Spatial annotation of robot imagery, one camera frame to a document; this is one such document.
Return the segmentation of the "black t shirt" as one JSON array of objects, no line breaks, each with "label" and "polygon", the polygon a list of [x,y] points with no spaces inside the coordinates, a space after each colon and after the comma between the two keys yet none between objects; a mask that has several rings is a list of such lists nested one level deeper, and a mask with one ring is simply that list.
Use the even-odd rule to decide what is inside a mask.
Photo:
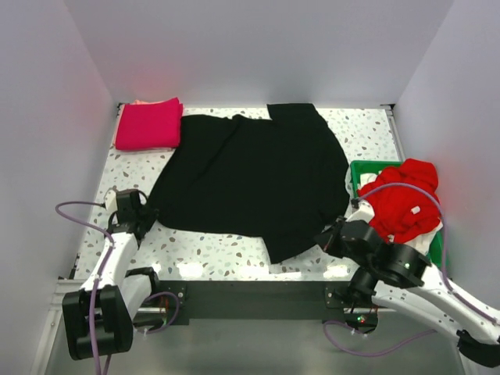
[{"label": "black t shirt", "polygon": [[185,116],[180,146],[148,198],[163,226],[261,238],[271,263],[314,246],[344,215],[348,160],[311,104],[269,105],[267,119]]}]

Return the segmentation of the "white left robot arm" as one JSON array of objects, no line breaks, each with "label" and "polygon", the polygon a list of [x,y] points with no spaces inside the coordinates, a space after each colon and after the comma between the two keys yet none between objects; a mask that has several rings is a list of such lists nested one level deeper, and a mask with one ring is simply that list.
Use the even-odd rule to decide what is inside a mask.
[{"label": "white left robot arm", "polygon": [[155,222],[155,211],[146,201],[145,193],[128,189],[103,204],[111,215],[101,231],[102,253],[88,279],[62,299],[66,340],[74,360],[129,351],[133,319],[141,304],[154,306],[162,297],[152,267],[129,267]]}]

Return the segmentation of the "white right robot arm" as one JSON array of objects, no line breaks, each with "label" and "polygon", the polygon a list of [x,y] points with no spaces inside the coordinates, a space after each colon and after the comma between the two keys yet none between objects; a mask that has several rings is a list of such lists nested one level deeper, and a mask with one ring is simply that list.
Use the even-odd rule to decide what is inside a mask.
[{"label": "white right robot arm", "polygon": [[367,218],[366,205],[360,205],[315,238],[328,255],[358,266],[348,285],[334,292],[335,298],[358,307],[371,303],[396,310],[450,338],[476,364],[497,367],[499,311],[452,283],[414,248],[385,242]]}]

